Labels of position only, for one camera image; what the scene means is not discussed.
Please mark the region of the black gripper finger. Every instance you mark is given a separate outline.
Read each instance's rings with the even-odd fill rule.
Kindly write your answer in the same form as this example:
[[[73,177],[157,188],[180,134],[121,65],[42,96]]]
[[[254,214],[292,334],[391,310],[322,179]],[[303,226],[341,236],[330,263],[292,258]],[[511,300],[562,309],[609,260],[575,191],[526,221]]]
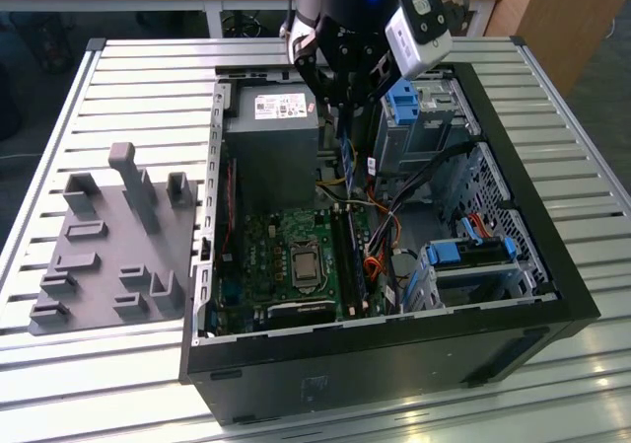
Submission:
[[[317,49],[315,32],[298,37],[293,42],[293,64],[317,100],[337,109],[338,99],[333,87],[333,79],[317,66]]]
[[[399,80],[399,68],[391,52],[380,59],[368,54],[360,58],[350,75],[348,106],[354,110],[373,105]]]

